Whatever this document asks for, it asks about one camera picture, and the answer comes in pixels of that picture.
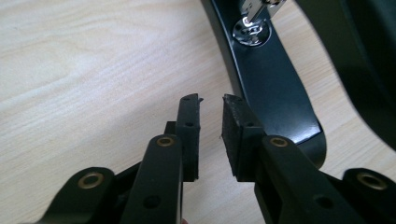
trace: black curved object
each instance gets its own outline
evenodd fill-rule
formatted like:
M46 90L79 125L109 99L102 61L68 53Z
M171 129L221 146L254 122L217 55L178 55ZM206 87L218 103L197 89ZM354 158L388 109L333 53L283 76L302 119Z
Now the black curved object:
M233 38L233 29L242 18L238 1L211 0L212 6L205 1L203 4L230 77L236 83L236 94L247 101L265 132L286 136L305 154L318 154L323 156L319 161L324 161L324 132L268 13L262 13L261 18L270 30L268 40L257 47L249 47Z
M317 31L361 117L396 149L396 1L297 3Z

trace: wooden table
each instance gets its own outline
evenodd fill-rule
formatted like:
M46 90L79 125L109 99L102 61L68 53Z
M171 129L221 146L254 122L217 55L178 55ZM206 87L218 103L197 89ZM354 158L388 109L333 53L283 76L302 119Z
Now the wooden table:
M327 135L322 170L367 167L396 180L396 154L354 111L301 11L289 1L274 24ZM195 92L205 98L200 179L185 184L183 217L263 223L220 138L221 97L233 91L200 1L2 1L0 223L37 221L79 170L139 162Z

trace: wood grain tabletop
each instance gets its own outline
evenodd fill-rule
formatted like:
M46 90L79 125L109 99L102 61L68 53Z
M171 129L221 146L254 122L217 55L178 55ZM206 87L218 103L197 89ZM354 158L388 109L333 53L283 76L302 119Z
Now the wood grain tabletop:
M396 180L396 154L362 121L301 10L273 18L327 136L322 171L366 167ZM38 221L79 170L141 161L201 102L200 178L184 185L189 223L263 223L253 184L237 183L220 138L233 93L198 0L4 0L0 4L0 223Z

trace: light wood surface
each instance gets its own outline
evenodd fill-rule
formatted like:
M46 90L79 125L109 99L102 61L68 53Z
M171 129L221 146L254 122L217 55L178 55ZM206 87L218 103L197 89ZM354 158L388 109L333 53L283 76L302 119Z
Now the light wood surface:
M292 1L274 24L327 135L322 168L367 167L396 180L396 154L364 124ZM37 221L74 173L115 173L199 93L200 179L185 184L190 223L263 223L253 185L237 183L220 139L230 80L200 1L0 4L0 223Z

